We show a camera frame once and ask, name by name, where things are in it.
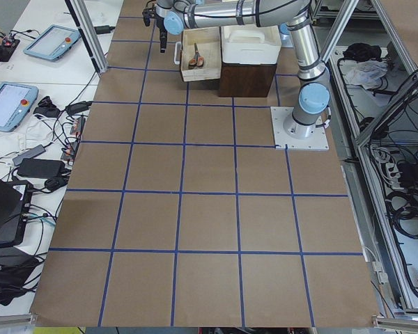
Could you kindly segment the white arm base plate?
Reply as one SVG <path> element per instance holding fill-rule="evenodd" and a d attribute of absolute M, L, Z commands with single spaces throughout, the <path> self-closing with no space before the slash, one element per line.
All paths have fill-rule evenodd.
<path fill-rule="evenodd" d="M 300 125 L 293 119 L 293 107 L 270 108 L 274 147 L 277 150 L 328 151 L 326 130 L 321 116 L 314 125 Z"/>

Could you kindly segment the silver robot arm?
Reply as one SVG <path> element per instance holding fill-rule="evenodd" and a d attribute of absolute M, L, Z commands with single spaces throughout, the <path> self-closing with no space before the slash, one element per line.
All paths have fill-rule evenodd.
<path fill-rule="evenodd" d="M 326 87 L 329 76 L 314 38 L 309 5 L 309 1 L 298 0 L 148 1 L 142 17 L 146 26 L 155 19 L 162 44 L 169 34 L 179 35 L 185 29 L 285 24 L 295 50 L 301 88 L 297 105 L 284 120 L 284 129 L 293 138 L 306 139 L 313 134 L 316 121 L 330 99 Z"/>

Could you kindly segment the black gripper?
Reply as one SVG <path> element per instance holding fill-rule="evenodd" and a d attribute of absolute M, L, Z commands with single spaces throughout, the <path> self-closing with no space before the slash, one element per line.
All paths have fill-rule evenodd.
<path fill-rule="evenodd" d="M 167 50 L 168 33 L 164 26 L 164 18 L 167 14 L 166 1 L 148 1 L 142 10 L 145 26 L 150 26 L 150 21 L 155 20 L 156 27 L 160 30 L 160 52 Z"/>

